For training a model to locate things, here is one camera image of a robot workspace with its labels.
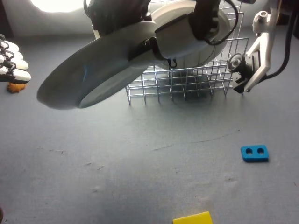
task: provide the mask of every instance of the dish rack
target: dish rack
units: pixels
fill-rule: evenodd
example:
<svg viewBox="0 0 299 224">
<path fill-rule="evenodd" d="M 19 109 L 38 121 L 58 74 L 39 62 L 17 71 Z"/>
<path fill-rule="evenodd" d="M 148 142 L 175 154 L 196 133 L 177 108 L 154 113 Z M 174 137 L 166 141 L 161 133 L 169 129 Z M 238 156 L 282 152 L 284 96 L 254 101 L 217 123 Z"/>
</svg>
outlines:
<svg viewBox="0 0 299 224">
<path fill-rule="evenodd" d="M 170 1 L 152 1 L 149 4 L 149 11 L 153 8 L 172 3 Z M 249 38 L 240 38 L 242 21 L 244 13 L 241 12 L 242 3 L 237 7 L 239 12 L 239 24 L 233 31 L 232 35 L 226 40 L 227 44 L 219 55 L 201 67 L 183 68 L 183 69 L 162 69 L 158 65 L 148 67 L 143 74 L 126 86 L 128 102 L 134 97 L 143 97 L 146 103 L 146 97 L 157 96 L 160 102 L 162 95 L 169 95 L 173 100 L 175 95 L 183 95 L 185 99 L 189 97 L 201 97 L 202 93 L 209 92 L 211 96 L 215 91 L 223 91 L 224 96 L 232 87 L 232 74 L 227 71 L 226 65 L 228 60 L 235 53 L 245 54 Z M 235 22 L 235 13 L 230 5 L 222 1 L 220 9 L 227 15 L 231 26 Z"/>
</svg>

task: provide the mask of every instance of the yellow block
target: yellow block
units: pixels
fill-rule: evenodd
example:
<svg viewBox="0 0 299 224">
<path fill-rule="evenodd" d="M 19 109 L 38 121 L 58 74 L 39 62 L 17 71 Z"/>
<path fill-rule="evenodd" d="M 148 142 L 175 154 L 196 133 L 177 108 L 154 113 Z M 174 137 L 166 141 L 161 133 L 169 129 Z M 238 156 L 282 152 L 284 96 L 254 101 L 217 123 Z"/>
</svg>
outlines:
<svg viewBox="0 0 299 224">
<path fill-rule="evenodd" d="M 213 224 L 210 212 L 178 218 L 173 220 L 173 224 Z"/>
</svg>

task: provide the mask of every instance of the blue block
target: blue block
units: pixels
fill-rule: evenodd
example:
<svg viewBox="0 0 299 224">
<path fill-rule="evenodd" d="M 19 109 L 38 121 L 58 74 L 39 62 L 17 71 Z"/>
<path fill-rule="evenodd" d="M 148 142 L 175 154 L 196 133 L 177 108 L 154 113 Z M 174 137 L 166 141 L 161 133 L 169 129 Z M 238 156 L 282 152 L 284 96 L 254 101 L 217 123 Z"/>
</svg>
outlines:
<svg viewBox="0 0 299 224">
<path fill-rule="evenodd" d="M 269 153 L 265 145 L 242 146 L 242 158 L 245 162 L 267 162 Z"/>
</svg>

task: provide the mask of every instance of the gray tabletop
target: gray tabletop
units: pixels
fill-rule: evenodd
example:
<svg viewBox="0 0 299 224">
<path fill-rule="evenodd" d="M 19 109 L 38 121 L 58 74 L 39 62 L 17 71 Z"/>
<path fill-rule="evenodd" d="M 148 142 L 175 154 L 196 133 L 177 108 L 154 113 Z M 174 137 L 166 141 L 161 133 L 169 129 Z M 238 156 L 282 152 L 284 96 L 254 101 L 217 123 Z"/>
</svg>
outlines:
<svg viewBox="0 0 299 224">
<path fill-rule="evenodd" d="M 247 29 L 243 36 L 251 37 Z M 275 71 L 284 56 L 278 32 Z M 71 111 L 36 100 L 47 75 L 92 36 L 18 40 L 32 81 L 0 85 L 0 205 L 9 224 L 170 224 L 210 211 L 214 224 L 299 220 L 299 41 L 282 75 L 244 96 L 132 99 L 125 91 Z M 265 144 L 269 163 L 245 163 Z"/>
</svg>

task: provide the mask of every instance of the background wall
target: background wall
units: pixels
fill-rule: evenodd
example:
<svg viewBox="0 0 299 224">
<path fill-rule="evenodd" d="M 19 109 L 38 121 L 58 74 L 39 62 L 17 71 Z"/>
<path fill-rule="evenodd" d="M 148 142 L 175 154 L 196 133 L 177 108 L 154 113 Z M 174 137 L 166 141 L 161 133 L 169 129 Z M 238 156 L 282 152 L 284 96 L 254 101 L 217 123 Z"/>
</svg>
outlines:
<svg viewBox="0 0 299 224">
<path fill-rule="evenodd" d="M 255 14 L 266 3 L 265 0 L 257 0 L 254 5 L 242 5 L 244 26 L 251 26 Z M 70 13 L 47 13 L 35 7 L 31 0 L 3 0 L 3 4 L 15 36 L 92 33 L 91 21 L 83 8 Z M 151 10 L 160 6 L 162 4 L 154 3 Z"/>
</svg>

